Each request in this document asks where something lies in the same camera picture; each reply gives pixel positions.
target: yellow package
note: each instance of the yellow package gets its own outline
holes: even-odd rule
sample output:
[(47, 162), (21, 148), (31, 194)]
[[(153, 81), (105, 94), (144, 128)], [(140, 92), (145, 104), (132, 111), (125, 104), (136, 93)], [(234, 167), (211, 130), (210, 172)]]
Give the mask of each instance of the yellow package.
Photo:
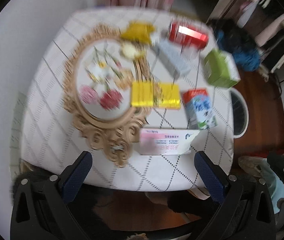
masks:
[(131, 105), (134, 107), (153, 106), (153, 85), (151, 82), (133, 81)]
[(155, 27), (151, 23), (130, 22), (129, 27), (121, 34), (121, 38), (142, 44), (151, 44), (150, 34), (154, 31)]
[(154, 83), (153, 103), (158, 108), (180, 109), (179, 86), (172, 83)]
[(131, 105), (180, 109), (179, 87), (172, 83), (152, 83), (134, 81)]

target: green box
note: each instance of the green box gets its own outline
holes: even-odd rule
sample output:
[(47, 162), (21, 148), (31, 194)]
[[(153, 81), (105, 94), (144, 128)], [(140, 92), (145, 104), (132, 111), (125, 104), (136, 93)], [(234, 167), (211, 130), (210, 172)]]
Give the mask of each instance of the green box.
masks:
[(213, 49), (204, 58), (204, 76), (212, 86), (230, 88), (241, 78), (232, 54)]

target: light blue cloth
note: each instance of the light blue cloth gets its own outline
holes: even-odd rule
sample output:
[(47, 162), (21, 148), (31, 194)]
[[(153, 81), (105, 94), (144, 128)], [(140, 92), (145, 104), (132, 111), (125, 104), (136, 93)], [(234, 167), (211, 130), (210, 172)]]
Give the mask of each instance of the light blue cloth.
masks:
[(279, 199), (284, 198), (284, 184), (274, 171), (271, 170), (270, 165), (267, 163), (265, 158), (261, 159), (259, 166), (261, 167), (261, 176), (265, 179), (269, 189), (274, 214), (276, 214), (280, 211), (277, 206), (277, 202)]

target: wooden floor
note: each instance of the wooden floor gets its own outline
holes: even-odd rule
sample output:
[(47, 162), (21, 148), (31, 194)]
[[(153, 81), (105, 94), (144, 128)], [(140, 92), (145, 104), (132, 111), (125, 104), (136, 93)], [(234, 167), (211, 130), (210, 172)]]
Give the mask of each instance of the wooden floor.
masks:
[(144, 192), (116, 191), (109, 197), (107, 206), (94, 211), (113, 230), (150, 231), (185, 224), (180, 214), (167, 206), (153, 204)]
[(284, 147), (284, 111), (274, 82), (265, 83), (257, 72), (240, 71), (241, 81), (234, 87), (243, 95), (249, 109), (249, 126), (234, 140), (234, 160), (246, 153)]
[[(235, 167), (241, 155), (284, 146), (284, 112), (282, 100), (276, 99), (277, 86), (265, 83), (258, 73), (240, 75), (242, 80), (235, 88), (247, 102), (249, 126), (241, 138), (234, 140)], [(143, 192), (116, 191), (107, 198), (109, 204), (96, 207), (95, 212), (114, 230), (157, 230), (185, 223), (180, 214), (153, 204)]]

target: gray object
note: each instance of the gray object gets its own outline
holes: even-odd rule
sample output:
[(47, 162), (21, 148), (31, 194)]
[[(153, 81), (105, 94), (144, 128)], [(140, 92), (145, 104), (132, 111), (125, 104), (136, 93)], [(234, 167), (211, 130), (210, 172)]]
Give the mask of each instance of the gray object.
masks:
[(159, 59), (174, 80), (188, 75), (191, 71), (190, 65), (181, 57), (172, 42), (160, 39), (152, 49), (155, 54), (159, 55)]
[(236, 181), (236, 176), (235, 175), (229, 175), (229, 180), (230, 181)]
[(240, 138), (249, 125), (249, 109), (244, 97), (238, 90), (230, 88), (230, 94), (233, 108), (234, 138)]
[(259, 179), (260, 184), (264, 185), (265, 184), (265, 180), (264, 179)]
[(22, 185), (25, 185), (27, 182), (28, 182), (28, 180), (27, 180), (27, 179), (23, 179), (23, 180), (21, 180), (21, 184), (22, 184)]
[(277, 214), (275, 219), (275, 228), (276, 231), (280, 230), (284, 225), (284, 202), (281, 204), (280, 212)]
[(26, 95), (18, 93), (18, 99), (13, 110), (13, 120), (10, 137), (10, 173), (11, 180), (20, 175), (20, 137), (23, 113), (26, 106)]
[(58, 176), (57, 175), (52, 175), (50, 177), (50, 181), (56, 181), (58, 179)]

